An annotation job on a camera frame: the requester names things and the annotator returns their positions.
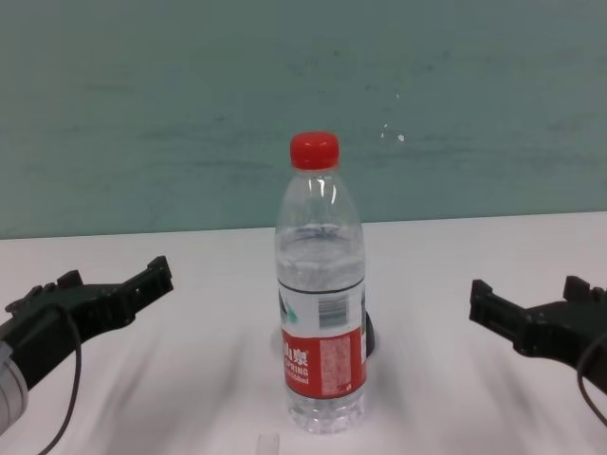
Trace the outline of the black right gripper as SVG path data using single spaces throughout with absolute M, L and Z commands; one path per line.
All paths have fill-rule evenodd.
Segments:
M 520 355 L 575 369 L 590 345 L 606 334 L 606 290 L 571 275 L 562 296 L 566 301 L 524 309 L 497 296 L 486 282 L 473 280 L 469 319 L 510 341 Z

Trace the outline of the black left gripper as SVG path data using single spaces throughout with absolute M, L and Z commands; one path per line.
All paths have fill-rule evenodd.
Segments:
M 11 303 L 1 339 L 12 349 L 11 358 L 31 390 L 79 345 L 131 324 L 173 289 L 165 256 L 155 257 L 121 285 L 83 284 L 80 272 L 70 270 Z

